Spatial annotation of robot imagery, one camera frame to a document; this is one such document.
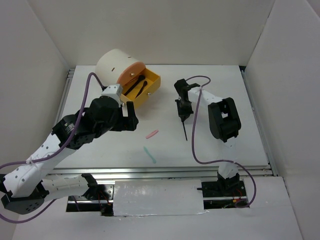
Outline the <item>small black makeup brush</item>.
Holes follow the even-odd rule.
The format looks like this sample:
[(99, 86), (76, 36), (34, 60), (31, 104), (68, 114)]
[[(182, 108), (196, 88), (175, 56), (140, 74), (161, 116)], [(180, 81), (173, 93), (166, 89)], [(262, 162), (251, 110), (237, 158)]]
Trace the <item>small black makeup brush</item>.
[(146, 77), (144, 75), (140, 75), (134, 84), (124, 93), (127, 96), (141, 81), (143, 81)]

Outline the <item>pink razor stick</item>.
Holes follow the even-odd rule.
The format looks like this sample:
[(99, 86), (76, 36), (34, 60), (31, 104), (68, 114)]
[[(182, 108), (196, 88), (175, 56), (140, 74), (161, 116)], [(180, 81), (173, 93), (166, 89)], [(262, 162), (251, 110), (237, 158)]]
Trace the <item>pink razor stick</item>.
[(159, 132), (158, 129), (152, 131), (151, 133), (149, 133), (145, 138), (146, 139), (150, 139), (151, 137), (153, 137), (154, 135), (156, 135)]

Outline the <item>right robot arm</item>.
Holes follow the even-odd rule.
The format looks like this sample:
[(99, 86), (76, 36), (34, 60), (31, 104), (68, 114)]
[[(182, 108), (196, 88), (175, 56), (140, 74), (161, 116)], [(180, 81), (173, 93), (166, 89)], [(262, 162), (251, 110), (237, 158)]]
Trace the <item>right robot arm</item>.
[[(215, 96), (197, 83), (188, 84), (184, 78), (178, 80), (174, 88), (178, 94), (175, 102), (181, 122), (184, 124), (194, 113), (192, 103), (195, 103), (197, 108), (203, 107), (208, 113), (209, 130), (212, 136), (222, 141), (226, 149), (232, 149), (242, 126), (234, 100), (231, 97)], [(233, 161), (221, 159), (218, 162), (220, 165), (217, 172), (217, 186), (202, 187), (201, 190), (228, 196), (239, 187), (240, 175)]]

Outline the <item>white round drawer cabinet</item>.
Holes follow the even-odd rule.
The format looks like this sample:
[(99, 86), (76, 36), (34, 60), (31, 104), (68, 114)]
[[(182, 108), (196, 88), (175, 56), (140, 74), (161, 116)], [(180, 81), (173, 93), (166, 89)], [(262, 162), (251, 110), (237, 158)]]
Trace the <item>white round drawer cabinet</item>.
[(113, 49), (99, 59), (94, 72), (105, 85), (117, 84), (120, 74), (135, 62), (141, 61), (120, 49)]

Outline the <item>teal razor stick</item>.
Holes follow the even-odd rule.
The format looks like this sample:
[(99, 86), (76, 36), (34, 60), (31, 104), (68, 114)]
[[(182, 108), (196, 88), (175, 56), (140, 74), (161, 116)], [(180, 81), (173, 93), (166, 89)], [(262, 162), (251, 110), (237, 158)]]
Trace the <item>teal razor stick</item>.
[(148, 157), (151, 159), (151, 161), (152, 161), (152, 163), (153, 164), (156, 164), (157, 163), (157, 161), (156, 161), (156, 159), (154, 158), (154, 156), (149, 152), (149, 150), (147, 149), (147, 147), (143, 147), (143, 150), (144, 150), (144, 152), (148, 155)]

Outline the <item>thin black eyeliner brush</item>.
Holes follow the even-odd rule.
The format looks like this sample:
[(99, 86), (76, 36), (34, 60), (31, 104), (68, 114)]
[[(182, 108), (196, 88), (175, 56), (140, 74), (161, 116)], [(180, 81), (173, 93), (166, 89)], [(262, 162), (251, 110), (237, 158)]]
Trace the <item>thin black eyeliner brush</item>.
[(185, 127), (185, 119), (182, 120), (182, 127), (183, 127), (183, 132), (184, 132), (184, 136), (185, 136), (185, 140), (188, 141), (188, 135), (187, 135), (187, 131), (186, 131), (186, 127)]

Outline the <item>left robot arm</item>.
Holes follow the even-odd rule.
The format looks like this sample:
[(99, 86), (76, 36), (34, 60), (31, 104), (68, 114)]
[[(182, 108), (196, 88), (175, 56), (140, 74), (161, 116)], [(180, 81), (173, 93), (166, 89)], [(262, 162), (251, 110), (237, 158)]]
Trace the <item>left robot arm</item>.
[(1, 203), (6, 210), (26, 215), (43, 203), (67, 196), (95, 198), (103, 186), (90, 173), (71, 178), (48, 179), (47, 175), (83, 145), (108, 131), (134, 131), (138, 125), (134, 103), (127, 102), (127, 116), (121, 104), (109, 96), (95, 98), (66, 115), (52, 129), (44, 143), (27, 160), (15, 162), (16, 169), (1, 175)]

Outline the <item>yellow drawer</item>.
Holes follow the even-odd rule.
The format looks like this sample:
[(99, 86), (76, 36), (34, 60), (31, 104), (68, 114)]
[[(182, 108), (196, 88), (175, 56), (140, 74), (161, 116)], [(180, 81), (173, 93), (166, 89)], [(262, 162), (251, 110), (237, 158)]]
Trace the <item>yellow drawer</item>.
[[(140, 75), (144, 75), (145, 79), (141, 81), (128, 95), (124, 95), (124, 93), (134, 84)], [(144, 88), (143, 92), (137, 98), (135, 98), (144, 81), (148, 82), (147, 86)], [(120, 100), (125, 104), (128, 101), (132, 101), (134, 103), (134, 108), (137, 109), (141, 107), (150, 98), (150, 96), (158, 90), (160, 86), (161, 77), (148, 68), (145, 68), (141, 73), (134, 77), (132, 81), (123, 86)]]

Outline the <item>large black makeup brush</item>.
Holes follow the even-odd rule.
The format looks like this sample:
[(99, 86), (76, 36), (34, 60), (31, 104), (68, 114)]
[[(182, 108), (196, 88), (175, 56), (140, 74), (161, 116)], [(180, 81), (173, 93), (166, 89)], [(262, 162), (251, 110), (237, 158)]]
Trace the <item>large black makeup brush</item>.
[(135, 96), (135, 98), (137, 98), (145, 89), (145, 87), (148, 85), (148, 82), (145, 80), (142, 84), (142, 87), (140, 88), (140, 90), (138, 91), (137, 95)]

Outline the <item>pink top drawer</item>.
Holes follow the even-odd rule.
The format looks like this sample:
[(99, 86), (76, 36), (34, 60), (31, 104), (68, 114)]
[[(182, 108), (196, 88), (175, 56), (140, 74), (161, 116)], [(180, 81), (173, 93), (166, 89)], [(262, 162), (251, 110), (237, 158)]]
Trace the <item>pink top drawer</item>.
[(129, 65), (118, 77), (117, 84), (120, 84), (122, 87), (128, 84), (130, 81), (134, 79), (139, 73), (141, 73), (146, 68), (146, 65), (137, 61), (131, 65)]

